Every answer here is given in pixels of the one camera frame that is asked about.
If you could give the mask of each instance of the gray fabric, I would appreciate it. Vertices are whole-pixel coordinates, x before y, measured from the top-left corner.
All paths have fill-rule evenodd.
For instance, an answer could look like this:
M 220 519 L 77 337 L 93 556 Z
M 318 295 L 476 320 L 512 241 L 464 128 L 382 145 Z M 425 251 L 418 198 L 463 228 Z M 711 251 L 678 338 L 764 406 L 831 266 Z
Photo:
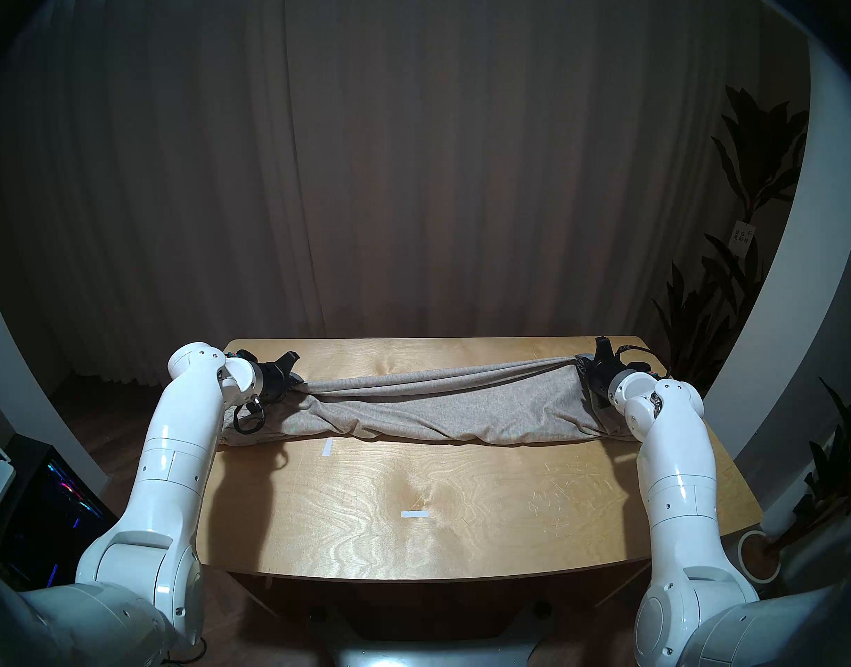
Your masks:
M 310 381 L 268 406 L 266 415 L 259 432 L 243 435 L 228 411 L 222 440 L 240 446 L 322 434 L 496 445 L 632 439 L 614 409 L 594 409 L 576 357 Z M 241 427 L 253 424 L 241 420 Z

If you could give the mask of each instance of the wrinkled fabric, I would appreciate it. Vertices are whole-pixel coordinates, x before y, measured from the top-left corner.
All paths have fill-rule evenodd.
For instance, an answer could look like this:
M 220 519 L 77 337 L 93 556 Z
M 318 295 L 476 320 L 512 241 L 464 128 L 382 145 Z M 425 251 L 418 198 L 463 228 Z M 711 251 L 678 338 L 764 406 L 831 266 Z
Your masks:
M 251 435 L 233 428 L 229 409 L 222 441 L 242 446 L 313 435 L 495 445 L 632 439 L 616 410 L 597 408 L 581 380 L 582 358 L 304 382 L 267 406 L 265 425 Z M 246 407 L 238 416 L 245 429 L 257 420 Z

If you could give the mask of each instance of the beige curtain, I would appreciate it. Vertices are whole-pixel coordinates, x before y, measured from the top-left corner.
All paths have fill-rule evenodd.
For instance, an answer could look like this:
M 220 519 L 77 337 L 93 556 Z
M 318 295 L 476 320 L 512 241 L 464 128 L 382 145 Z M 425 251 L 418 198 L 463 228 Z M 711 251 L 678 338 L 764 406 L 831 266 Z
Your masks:
M 0 187 L 76 371 L 190 340 L 648 335 L 736 206 L 752 0 L 49 0 Z

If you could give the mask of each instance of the wood grain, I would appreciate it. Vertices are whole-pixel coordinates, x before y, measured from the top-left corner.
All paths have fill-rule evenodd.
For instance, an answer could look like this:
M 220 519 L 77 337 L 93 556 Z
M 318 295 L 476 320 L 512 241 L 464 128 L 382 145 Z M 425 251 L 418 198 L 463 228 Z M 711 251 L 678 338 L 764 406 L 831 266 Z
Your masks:
M 619 344 L 643 342 L 613 338 Z M 591 337 L 235 340 L 272 360 L 291 349 L 305 379 L 569 356 Z M 657 362 L 630 352 L 627 360 Z M 762 512 L 711 435 L 723 534 Z M 646 558 L 638 443 L 488 446 L 325 438 L 222 448 L 198 529 L 201 561 L 229 571 L 326 579 L 536 575 Z M 428 518 L 402 518 L 428 510 Z

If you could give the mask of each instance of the metal base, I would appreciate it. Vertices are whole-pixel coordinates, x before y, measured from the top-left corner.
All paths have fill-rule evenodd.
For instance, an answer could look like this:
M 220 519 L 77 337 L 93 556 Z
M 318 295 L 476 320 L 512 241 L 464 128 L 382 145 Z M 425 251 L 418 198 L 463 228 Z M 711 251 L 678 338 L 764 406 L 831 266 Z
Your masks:
M 528 603 L 493 639 L 435 642 L 362 639 L 332 607 L 313 611 L 308 624 L 332 654 L 336 667 L 524 667 L 555 621 L 547 602 Z

